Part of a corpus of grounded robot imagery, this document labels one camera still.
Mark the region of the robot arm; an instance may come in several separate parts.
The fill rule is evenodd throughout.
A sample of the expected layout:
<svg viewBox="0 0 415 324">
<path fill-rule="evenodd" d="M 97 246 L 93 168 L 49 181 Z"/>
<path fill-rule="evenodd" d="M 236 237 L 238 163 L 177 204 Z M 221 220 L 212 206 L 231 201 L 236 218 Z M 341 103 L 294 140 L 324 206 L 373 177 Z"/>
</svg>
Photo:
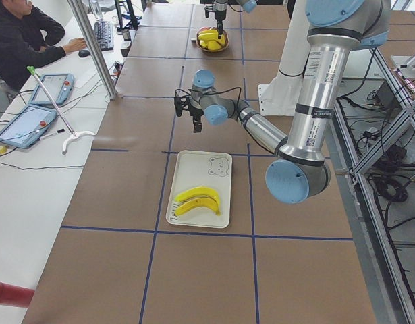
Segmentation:
<svg viewBox="0 0 415 324">
<path fill-rule="evenodd" d="M 236 2 L 247 13 L 250 13 L 257 6 L 255 0 L 237 0 Z M 221 39 L 223 36 L 223 21 L 226 19 L 228 7 L 228 0 L 214 0 L 211 1 L 211 4 L 206 4 L 204 7 L 206 18 L 209 18 L 210 13 L 214 15 L 217 23 L 218 39 Z"/>
<path fill-rule="evenodd" d="M 198 70 L 189 93 L 175 95 L 175 111 L 188 111 L 194 131 L 202 122 L 234 119 L 277 160 L 267 168 L 269 192 L 287 204 L 321 193 L 330 173 L 321 148 L 325 129 L 351 51 L 382 45 L 389 34 L 388 1 L 296 1 L 291 13 L 281 66 L 289 66 L 289 84 L 273 80 L 268 92 L 280 105 L 295 98 L 289 134 L 282 132 L 242 99 L 225 99 L 215 89 L 214 75 Z"/>
</svg>

